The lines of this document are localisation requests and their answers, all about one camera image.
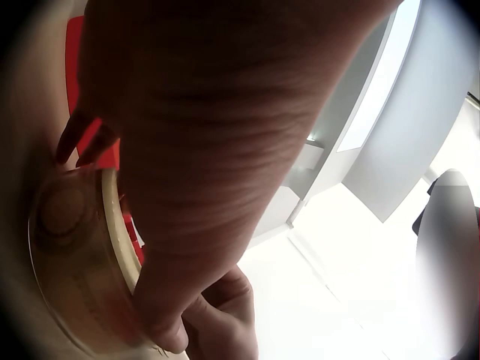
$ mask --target container lid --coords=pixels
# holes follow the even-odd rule
[[[114,168],[102,170],[102,197],[112,247],[125,282],[133,293],[141,265],[123,221],[117,189],[117,171]]]

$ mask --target red object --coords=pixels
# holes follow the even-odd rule
[[[67,36],[65,40],[65,80],[67,85],[67,99],[70,114],[72,114],[73,110],[75,109],[78,100],[77,59],[83,21],[84,17],[78,16],[71,18],[67,23]],[[85,150],[100,124],[101,120],[97,118],[85,131],[82,139],[77,144],[78,155]],[[110,149],[103,153],[103,155],[97,161],[97,166],[99,168],[116,168],[119,170],[120,141],[117,141]],[[144,256],[142,253],[142,248],[137,241],[135,230],[133,229],[132,217],[130,215],[125,215],[123,218],[125,220],[130,238],[132,239],[135,253],[138,256],[140,263],[142,263]]]

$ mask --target black object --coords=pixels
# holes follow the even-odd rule
[[[428,195],[432,194],[433,187],[435,186],[435,183],[437,182],[437,180],[435,180],[428,188],[427,190]],[[424,212],[425,212],[425,208],[422,210],[419,217],[417,217],[417,220],[415,220],[415,222],[412,225],[412,230],[417,236],[419,235],[421,218],[423,217]],[[475,207],[475,212],[477,213],[477,226],[480,228],[480,208]]]

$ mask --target white floor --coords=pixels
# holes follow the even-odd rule
[[[479,121],[465,102],[431,166],[460,170],[477,206]],[[312,198],[288,236],[308,244],[320,279],[285,234],[247,250],[240,267],[255,290],[261,360],[440,359],[412,319],[411,226],[428,187],[420,180],[383,224],[342,184]]]
[[[247,250],[239,266],[254,289],[260,360],[387,360],[285,234]]]

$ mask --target hand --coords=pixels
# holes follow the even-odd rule
[[[235,266],[183,313],[190,360],[257,360],[252,287]]]
[[[88,1],[57,160],[94,118],[79,165],[121,138],[145,242],[133,303],[160,347],[185,350],[181,315],[238,262],[349,59],[397,3]]]

